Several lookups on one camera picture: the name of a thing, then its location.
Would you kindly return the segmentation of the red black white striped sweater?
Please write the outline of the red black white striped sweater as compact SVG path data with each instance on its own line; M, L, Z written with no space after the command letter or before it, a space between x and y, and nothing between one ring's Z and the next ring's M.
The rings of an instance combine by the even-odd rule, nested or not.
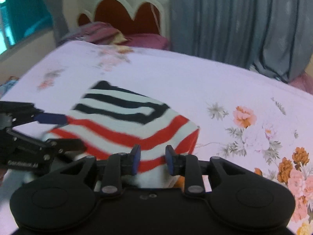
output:
M188 118L167 104L141 94L99 81L87 89L67 113L68 122L47 132L43 139L79 138L83 153L71 152L73 159L93 155L106 160L116 153L141 147L138 174L124 180L141 188L170 188L179 179L169 175L165 148L177 154L192 153L200 132Z

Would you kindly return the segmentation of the floral pink bed sheet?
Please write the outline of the floral pink bed sheet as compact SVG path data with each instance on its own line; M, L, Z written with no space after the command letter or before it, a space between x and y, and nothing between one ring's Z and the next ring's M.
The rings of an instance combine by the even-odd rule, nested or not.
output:
M195 123L191 154L225 158L288 188L288 227L312 234L312 95L234 66L143 48L72 41L32 67L4 96L65 114L99 81L161 101ZM43 139L53 127L19 127Z

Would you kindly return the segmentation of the purple crumpled blanket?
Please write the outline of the purple crumpled blanket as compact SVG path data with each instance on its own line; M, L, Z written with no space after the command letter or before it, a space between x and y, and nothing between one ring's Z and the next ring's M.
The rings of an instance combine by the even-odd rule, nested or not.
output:
M124 35L109 23L93 22L80 26L69 32L58 41L63 45L67 41L80 40L95 45L122 45L128 47L152 48L168 50L167 38L153 33L137 33Z

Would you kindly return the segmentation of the teal glass window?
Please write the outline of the teal glass window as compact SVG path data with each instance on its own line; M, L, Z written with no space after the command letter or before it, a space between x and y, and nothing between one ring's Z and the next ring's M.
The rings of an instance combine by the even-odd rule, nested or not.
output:
M52 18L43 0L1 0L1 53L50 28Z

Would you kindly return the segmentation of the grey window curtain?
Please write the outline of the grey window curtain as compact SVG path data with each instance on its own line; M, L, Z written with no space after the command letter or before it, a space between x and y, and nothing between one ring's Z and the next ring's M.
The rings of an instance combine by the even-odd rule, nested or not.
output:
M52 28L56 46L62 43L62 38L68 33L68 25L63 12L63 0L43 0L52 17Z

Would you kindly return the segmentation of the red white scalloped headboard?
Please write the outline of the red white scalloped headboard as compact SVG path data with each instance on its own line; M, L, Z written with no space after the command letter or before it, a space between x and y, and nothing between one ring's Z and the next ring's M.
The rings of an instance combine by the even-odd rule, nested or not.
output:
M77 16L77 24L109 23L124 35L153 33L167 36L165 9L157 0L139 0L132 6L127 0L100 0L95 9L84 10Z

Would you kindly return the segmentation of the grey blue curtain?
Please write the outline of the grey blue curtain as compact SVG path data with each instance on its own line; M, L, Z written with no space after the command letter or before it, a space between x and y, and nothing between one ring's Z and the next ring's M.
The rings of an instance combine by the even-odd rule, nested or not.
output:
M288 83L312 56L312 0L170 0L172 50Z

